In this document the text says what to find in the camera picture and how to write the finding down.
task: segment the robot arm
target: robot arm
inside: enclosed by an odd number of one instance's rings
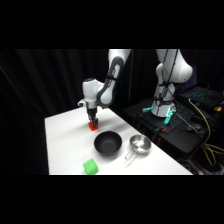
[[[161,64],[156,69],[159,82],[152,113],[158,117],[170,118],[176,110],[172,102],[175,93],[173,83],[187,82],[193,69],[186,63],[179,49],[156,49],[156,52]]]
[[[109,51],[109,72],[106,76],[106,82],[101,83],[96,79],[87,79],[83,82],[84,100],[78,103],[79,106],[85,106],[90,119],[92,128],[98,125],[96,118],[97,106],[108,108],[114,101],[117,82],[125,63],[131,53],[131,49],[110,49]]]

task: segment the black curtain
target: black curtain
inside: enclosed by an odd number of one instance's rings
[[[1,171],[48,174],[44,118],[77,108],[82,82],[104,82],[109,49],[1,49],[0,124]],[[224,91],[223,49],[181,49],[198,76],[211,88]],[[154,95],[159,61],[154,49],[134,50],[131,104]],[[111,109],[123,117],[128,105],[129,58]]]

